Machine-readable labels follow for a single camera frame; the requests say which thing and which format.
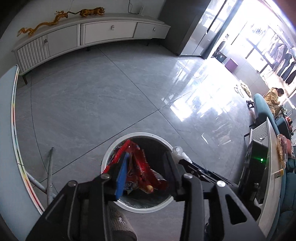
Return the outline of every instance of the woman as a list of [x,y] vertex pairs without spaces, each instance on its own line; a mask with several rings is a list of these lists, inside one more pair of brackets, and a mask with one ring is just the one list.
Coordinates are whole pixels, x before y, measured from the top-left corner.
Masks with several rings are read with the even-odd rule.
[[276,117],[281,110],[279,107],[280,102],[278,102],[278,98],[283,94],[283,89],[271,88],[267,94],[263,96],[274,117]]

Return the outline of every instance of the purple stool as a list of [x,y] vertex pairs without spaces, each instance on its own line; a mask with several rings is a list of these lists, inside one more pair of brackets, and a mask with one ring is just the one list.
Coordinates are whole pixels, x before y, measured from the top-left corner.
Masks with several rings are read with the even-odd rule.
[[225,64],[225,68],[228,69],[231,73],[234,72],[237,66],[237,63],[233,59],[229,59]]

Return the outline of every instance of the tiger figurine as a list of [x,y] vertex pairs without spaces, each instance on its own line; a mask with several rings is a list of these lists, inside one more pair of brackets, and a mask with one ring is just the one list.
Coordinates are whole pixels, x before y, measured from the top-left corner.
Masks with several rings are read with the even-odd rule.
[[104,15],[105,13],[105,9],[103,7],[96,7],[94,9],[82,9],[79,12],[68,12],[68,13],[72,13],[72,14],[78,14],[82,17],[88,17],[90,15]]

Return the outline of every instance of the floor tile seam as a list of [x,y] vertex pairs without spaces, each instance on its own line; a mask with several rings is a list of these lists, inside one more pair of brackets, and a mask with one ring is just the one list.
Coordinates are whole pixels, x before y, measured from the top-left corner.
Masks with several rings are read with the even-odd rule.
[[38,151],[39,151],[39,154],[40,154],[42,163],[44,165],[45,171],[48,174],[47,169],[46,169],[46,166],[45,166],[45,163],[43,161],[43,158],[42,158],[42,155],[41,155],[41,152],[40,152],[40,149],[39,149],[39,145],[38,145],[38,141],[37,141],[37,136],[36,136],[36,132],[35,132],[34,119],[33,119],[33,110],[32,110],[32,80],[31,80],[30,104],[31,104],[31,116],[32,116],[32,124],[33,124],[33,130],[34,130],[35,140],[36,140],[36,143],[37,143]]
[[234,126],[236,127],[237,131],[240,133],[239,128],[237,127],[237,125],[235,124],[235,122],[231,119],[231,117],[230,117],[230,115],[228,114],[228,112],[226,112],[226,114],[227,114],[228,118],[234,123]]
[[100,49],[100,51],[137,87],[137,89],[151,102],[151,104],[156,108],[157,107],[153,104],[153,102],[139,89],[139,87]]
[[72,65],[69,65],[69,66],[67,66],[67,67],[65,67],[65,68],[63,68],[63,69],[58,70],[58,71],[52,72],[51,74],[47,75],[46,77],[44,77],[44,78],[38,80],[37,82],[35,82],[34,84],[32,84],[31,87],[32,87],[33,85],[39,83],[40,81],[44,80],[45,78],[47,78],[47,77],[53,75],[53,74],[59,73],[59,72],[64,71],[65,69],[67,69],[67,68],[69,68],[69,67],[72,67],[72,66],[74,66],[74,65],[76,65],[76,64],[80,64],[80,63],[83,63],[83,62],[89,61],[89,60],[94,59],[94,58],[88,58],[88,59],[86,59],[86,60],[83,60],[83,61],[80,61],[80,62],[74,63],[74,64],[72,64]]
[[21,92],[21,93],[19,93],[19,94],[16,94],[15,96],[19,96],[19,95],[21,95],[22,93],[24,93],[25,91],[27,91],[28,89],[26,89],[26,90],[24,90],[23,92]]
[[[37,186],[35,186],[33,183],[31,183],[31,186],[32,186],[32,188],[37,188],[37,189],[39,189]],[[52,186],[54,187],[54,189],[56,190],[56,192],[57,193],[59,193],[58,191],[57,191],[57,189],[55,188],[55,186],[54,186],[54,184],[52,183]]]
[[231,171],[229,172],[229,175],[228,175],[227,178],[230,177],[231,172],[232,172],[232,170],[233,170],[233,168],[234,168],[234,165],[235,165],[235,163],[237,162],[237,156],[238,156],[238,154],[239,154],[239,153],[238,153],[238,151],[237,151],[237,155],[236,155],[236,157],[235,157],[235,161],[234,161],[234,163],[233,163],[233,166],[232,166]]
[[[166,121],[174,128],[174,126],[169,122],[169,120],[159,111],[159,113],[166,119]],[[198,156],[198,154],[193,150],[193,148],[191,147],[191,145],[189,145],[187,143],[186,140],[184,140],[184,138],[180,135],[180,133],[174,128],[174,130],[177,132],[177,134],[182,138],[182,140],[190,147],[190,149]]]
[[143,120],[143,119],[147,118],[148,116],[152,115],[152,114],[153,114],[153,113],[155,113],[155,112],[157,112],[157,110],[156,110],[156,111],[154,111],[154,112],[152,112],[151,114],[149,114],[149,115],[145,116],[144,118],[140,119],[140,120],[139,120],[139,121],[137,121],[136,123],[134,123],[134,124],[132,124],[132,125],[128,126],[127,128],[123,129],[122,131],[118,132],[118,133],[117,133],[117,134],[115,134],[114,136],[112,136],[112,137],[108,138],[107,140],[103,141],[102,143],[100,143],[100,144],[99,144],[99,145],[97,145],[96,147],[94,147],[94,148],[90,149],[89,151],[87,151],[87,152],[86,152],[86,153],[84,153],[83,155],[79,156],[79,157],[78,157],[78,158],[76,158],[75,160],[71,161],[70,163],[68,163],[68,164],[67,164],[67,165],[65,165],[64,167],[62,167],[62,168],[60,168],[59,170],[57,170],[56,172],[54,172],[54,173],[53,173],[53,175],[54,175],[54,174],[56,174],[57,172],[59,172],[60,170],[62,170],[63,168],[65,168],[66,166],[68,166],[68,165],[72,164],[73,162],[75,162],[75,161],[76,161],[76,160],[78,160],[79,158],[83,157],[84,155],[86,155],[87,153],[89,153],[90,151],[92,151],[93,149],[95,149],[95,148],[97,148],[98,146],[100,146],[100,145],[104,144],[105,142],[109,141],[110,139],[112,139],[112,138],[113,138],[113,137],[115,137],[116,135],[118,135],[118,134],[120,134],[121,132],[125,131],[126,129],[128,129],[128,128],[132,127],[133,125],[137,124],[138,122],[140,122],[141,120]]

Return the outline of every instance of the hanging clothes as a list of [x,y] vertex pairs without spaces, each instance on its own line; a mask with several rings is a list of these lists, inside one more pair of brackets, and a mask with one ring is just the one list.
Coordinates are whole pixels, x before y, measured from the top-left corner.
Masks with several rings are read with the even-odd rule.
[[284,56],[285,46],[286,46],[285,44],[282,44],[281,46],[279,46],[279,51],[275,59],[277,62],[281,61],[282,57]]
[[281,78],[283,79],[283,81],[285,81],[288,78],[295,64],[296,62],[291,63],[290,66],[287,68],[287,70],[282,74]]
[[289,85],[293,82],[294,78],[296,76],[296,70],[292,72],[292,74],[290,74],[290,76],[287,78],[286,83]]
[[273,47],[274,44],[278,41],[278,39],[279,39],[279,37],[276,37],[275,40],[271,41],[269,47],[268,47],[267,49],[265,49],[265,50],[262,52],[262,54],[263,54],[263,55],[264,55],[265,53],[270,54],[270,51],[271,51],[272,47]]
[[281,59],[279,61],[275,61],[271,65],[271,68],[272,68],[272,71],[273,72],[276,71],[276,69],[279,67],[279,65],[281,64],[281,62],[284,60],[284,56],[287,53],[287,51],[288,51],[288,47],[286,45],[284,45],[283,55],[282,55]]
[[277,76],[281,76],[282,72],[285,70],[285,68],[289,65],[290,63],[290,59],[292,58],[292,55],[290,53],[286,53],[285,54],[285,62],[283,67],[279,70],[279,72],[277,73]]
[[282,43],[279,43],[279,39],[274,43],[274,45],[272,46],[270,52],[269,52],[269,56],[272,57],[274,60],[277,56],[277,53],[279,52],[279,46],[281,46]]

